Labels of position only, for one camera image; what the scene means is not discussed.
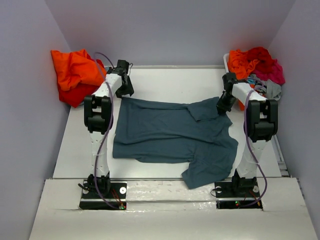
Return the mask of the blue-grey t shirt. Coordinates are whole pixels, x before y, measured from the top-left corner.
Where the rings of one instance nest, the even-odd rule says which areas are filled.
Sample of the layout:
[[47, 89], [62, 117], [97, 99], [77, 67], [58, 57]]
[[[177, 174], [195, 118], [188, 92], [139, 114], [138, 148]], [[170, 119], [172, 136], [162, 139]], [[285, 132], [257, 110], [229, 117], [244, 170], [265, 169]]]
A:
[[218, 101], [218, 97], [194, 103], [123, 98], [112, 156], [142, 163], [188, 163], [181, 176], [189, 189], [226, 179], [238, 142], [229, 134], [232, 121], [217, 111]]

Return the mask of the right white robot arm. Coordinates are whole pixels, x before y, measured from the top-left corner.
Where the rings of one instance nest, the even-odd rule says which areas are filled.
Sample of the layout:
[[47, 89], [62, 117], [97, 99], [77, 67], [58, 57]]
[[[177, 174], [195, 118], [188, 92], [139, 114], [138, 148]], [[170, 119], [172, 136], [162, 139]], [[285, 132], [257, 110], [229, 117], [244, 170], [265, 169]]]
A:
[[238, 80], [227, 72], [222, 77], [223, 92], [216, 105], [219, 114], [230, 112], [236, 101], [244, 105], [245, 147], [230, 182], [222, 182], [220, 198], [241, 198], [257, 186], [260, 157], [278, 131], [278, 103], [254, 90], [246, 78]]

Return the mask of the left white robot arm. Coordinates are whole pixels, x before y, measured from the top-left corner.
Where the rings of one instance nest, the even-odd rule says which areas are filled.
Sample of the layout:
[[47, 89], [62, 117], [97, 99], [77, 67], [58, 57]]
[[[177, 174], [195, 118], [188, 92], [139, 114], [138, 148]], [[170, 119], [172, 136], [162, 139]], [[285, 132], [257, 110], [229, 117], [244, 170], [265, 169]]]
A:
[[110, 194], [107, 138], [114, 121], [114, 97], [132, 96], [134, 89], [129, 76], [130, 63], [119, 59], [110, 67], [100, 87], [84, 98], [84, 125], [90, 135], [91, 172], [86, 188], [104, 198]]

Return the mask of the orange crumpled t shirt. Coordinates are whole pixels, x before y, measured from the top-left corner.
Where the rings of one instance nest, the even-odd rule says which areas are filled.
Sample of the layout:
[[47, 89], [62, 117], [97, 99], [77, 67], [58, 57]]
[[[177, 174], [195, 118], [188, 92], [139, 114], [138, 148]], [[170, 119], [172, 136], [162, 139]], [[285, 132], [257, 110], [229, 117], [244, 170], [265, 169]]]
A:
[[248, 59], [248, 52], [231, 50], [227, 61], [228, 70], [235, 73], [238, 80], [247, 78], [256, 68], [260, 61], [256, 58]]

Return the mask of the white perforated plastic basket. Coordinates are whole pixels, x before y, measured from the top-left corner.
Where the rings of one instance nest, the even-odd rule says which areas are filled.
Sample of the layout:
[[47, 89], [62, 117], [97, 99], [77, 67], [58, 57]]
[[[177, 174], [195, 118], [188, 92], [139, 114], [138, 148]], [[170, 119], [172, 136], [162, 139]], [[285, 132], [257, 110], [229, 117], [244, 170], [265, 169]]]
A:
[[229, 71], [229, 67], [228, 67], [229, 55], [230, 55], [229, 53], [226, 53], [226, 54], [224, 54], [224, 56], [223, 56], [223, 63], [224, 63], [225, 71], [226, 71], [227, 73], [230, 72], [230, 71]]

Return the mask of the grey crumpled t shirt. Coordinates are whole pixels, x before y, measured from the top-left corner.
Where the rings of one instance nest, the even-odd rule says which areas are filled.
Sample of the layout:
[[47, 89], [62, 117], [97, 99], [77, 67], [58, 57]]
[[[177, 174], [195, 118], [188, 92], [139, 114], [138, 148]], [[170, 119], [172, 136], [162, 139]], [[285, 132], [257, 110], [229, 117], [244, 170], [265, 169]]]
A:
[[267, 99], [280, 100], [282, 96], [282, 87], [268, 79], [267, 81], [261, 80], [255, 74], [249, 75], [250, 81], [254, 83], [256, 91]]

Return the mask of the red folded t shirt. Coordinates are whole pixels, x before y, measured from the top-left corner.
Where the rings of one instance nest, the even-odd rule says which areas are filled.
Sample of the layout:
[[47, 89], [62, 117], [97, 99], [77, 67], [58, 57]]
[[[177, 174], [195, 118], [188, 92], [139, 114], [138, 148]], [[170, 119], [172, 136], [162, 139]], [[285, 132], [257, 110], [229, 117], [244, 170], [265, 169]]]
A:
[[75, 88], [63, 91], [58, 85], [58, 98], [61, 102], [77, 108], [86, 96], [92, 95], [98, 88], [95, 85], [79, 83]]

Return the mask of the orange folded t shirt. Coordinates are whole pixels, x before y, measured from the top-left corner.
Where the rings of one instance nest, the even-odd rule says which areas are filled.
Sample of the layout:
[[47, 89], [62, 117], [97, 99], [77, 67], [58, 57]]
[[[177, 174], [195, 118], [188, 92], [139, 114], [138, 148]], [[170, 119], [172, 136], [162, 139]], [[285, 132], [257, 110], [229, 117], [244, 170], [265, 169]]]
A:
[[100, 86], [107, 72], [101, 60], [94, 60], [85, 49], [72, 52], [51, 50], [57, 75], [57, 84], [62, 91], [74, 89], [79, 84]]

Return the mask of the magenta crumpled t shirt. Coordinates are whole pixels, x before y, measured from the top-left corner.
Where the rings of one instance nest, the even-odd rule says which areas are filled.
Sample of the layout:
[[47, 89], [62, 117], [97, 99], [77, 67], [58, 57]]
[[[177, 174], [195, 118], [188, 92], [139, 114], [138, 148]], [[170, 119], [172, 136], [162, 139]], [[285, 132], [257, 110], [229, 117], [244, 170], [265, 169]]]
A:
[[286, 83], [286, 80], [283, 74], [283, 68], [278, 63], [277, 59], [274, 60], [274, 64], [271, 67], [270, 73], [262, 73], [257, 69], [255, 69], [252, 73], [255, 74], [262, 81], [271, 80], [272, 82], [281, 86]]

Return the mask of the red crumpled t shirt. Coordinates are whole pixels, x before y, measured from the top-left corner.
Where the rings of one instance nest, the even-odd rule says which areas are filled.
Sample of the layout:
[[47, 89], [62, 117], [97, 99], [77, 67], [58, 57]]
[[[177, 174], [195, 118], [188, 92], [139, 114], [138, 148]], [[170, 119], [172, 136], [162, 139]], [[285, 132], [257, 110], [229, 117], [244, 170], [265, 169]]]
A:
[[255, 62], [255, 70], [263, 74], [269, 74], [273, 70], [275, 60], [271, 57], [269, 51], [262, 46], [254, 47], [247, 51], [247, 60]]

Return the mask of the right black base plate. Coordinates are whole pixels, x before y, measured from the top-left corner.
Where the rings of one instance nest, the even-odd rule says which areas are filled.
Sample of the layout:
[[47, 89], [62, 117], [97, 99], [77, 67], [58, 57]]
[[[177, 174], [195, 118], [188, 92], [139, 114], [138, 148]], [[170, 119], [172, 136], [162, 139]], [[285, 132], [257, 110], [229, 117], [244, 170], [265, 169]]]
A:
[[260, 197], [260, 189], [254, 186], [232, 189], [231, 181], [220, 181], [214, 184], [210, 194], [216, 199], [218, 210], [263, 209], [262, 201], [256, 202]]

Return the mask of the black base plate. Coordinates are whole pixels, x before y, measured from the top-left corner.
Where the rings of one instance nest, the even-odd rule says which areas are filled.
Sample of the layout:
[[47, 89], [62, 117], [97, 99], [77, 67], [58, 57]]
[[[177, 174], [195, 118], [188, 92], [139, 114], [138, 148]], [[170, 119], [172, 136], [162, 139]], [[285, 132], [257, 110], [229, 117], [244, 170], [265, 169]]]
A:
[[220, 181], [214, 184], [210, 194], [216, 199], [218, 210], [263, 209], [262, 201], [256, 202], [260, 197], [260, 189], [254, 186], [232, 189], [231, 181]]
[[107, 211], [125, 211], [127, 209], [127, 182], [112, 181], [109, 193], [103, 195], [102, 199], [96, 192], [96, 189], [89, 190], [86, 181], [79, 183], [81, 188], [81, 197], [79, 208], [81, 210], [107, 210]]

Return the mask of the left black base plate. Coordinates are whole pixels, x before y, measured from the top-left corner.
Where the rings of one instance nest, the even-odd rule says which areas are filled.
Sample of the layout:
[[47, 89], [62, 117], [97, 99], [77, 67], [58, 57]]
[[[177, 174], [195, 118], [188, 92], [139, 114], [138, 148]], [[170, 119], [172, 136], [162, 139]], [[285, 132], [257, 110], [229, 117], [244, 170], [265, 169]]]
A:
[[89, 190], [86, 181], [79, 183], [81, 188], [81, 197], [79, 208], [81, 210], [107, 210], [107, 211], [125, 211], [127, 209], [127, 182], [112, 181], [109, 193], [103, 195], [102, 199], [96, 192], [96, 189]]

